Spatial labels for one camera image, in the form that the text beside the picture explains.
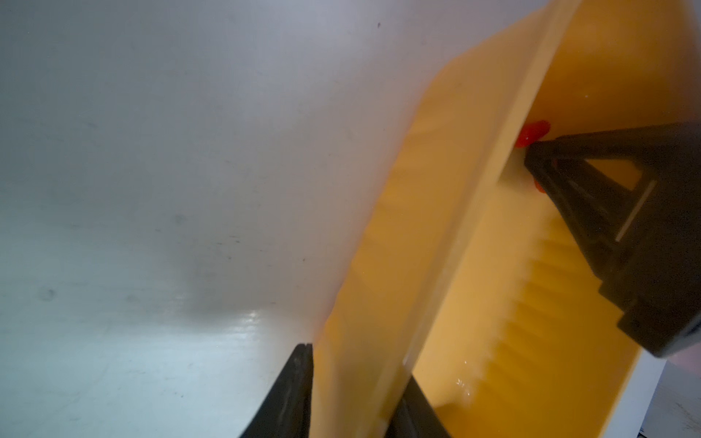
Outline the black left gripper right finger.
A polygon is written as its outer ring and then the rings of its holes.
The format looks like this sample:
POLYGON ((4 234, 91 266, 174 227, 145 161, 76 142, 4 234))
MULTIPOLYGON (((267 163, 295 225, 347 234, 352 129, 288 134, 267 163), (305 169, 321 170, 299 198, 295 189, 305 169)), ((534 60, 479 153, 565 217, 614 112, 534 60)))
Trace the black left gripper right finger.
POLYGON ((408 381, 384 437, 450 438, 414 377, 408 381))

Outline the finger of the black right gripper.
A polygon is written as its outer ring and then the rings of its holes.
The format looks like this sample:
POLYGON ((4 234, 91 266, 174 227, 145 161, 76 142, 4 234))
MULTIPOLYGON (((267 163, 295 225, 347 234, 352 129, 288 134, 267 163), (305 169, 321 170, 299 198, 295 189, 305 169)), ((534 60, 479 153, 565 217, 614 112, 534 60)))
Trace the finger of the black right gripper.
POLYGON ((536 142, 524 164, 622 310, 619 329, 658 358, 699 343, 699 123, 536 142))

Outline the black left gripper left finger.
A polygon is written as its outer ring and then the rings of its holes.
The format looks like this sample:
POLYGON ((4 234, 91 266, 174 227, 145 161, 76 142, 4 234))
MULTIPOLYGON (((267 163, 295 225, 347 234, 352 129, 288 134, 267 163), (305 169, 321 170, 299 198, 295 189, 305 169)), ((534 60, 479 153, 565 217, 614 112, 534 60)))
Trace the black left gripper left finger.
POLYGON ((313 375, 313 346, 298 344, 240 437, 307 438, 313 375))

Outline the yellow plastic storage tray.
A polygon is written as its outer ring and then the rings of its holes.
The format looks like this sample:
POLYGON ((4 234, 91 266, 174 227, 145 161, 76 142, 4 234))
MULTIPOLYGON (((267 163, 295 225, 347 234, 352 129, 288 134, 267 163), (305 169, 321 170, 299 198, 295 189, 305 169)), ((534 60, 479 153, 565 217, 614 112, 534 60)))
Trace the yellow plastic storage tray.
POLYGON ((515 142, 699 113, 697 1, 551 1, 451 60, 315 343, 311 435, 383 436, 416 379, 454 437, 635 436, 651 358, 515 142))

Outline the red sleeve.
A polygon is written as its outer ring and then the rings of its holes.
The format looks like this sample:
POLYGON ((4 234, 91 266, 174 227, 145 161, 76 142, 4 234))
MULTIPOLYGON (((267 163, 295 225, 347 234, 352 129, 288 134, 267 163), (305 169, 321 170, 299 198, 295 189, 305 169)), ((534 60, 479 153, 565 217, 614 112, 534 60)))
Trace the red sleeve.
POLYGON ((550 131, 551 124, 547 120, 538 120, 537 122, 525 124, 518 134, 514 148, 527 148, 547 136, 550 131))

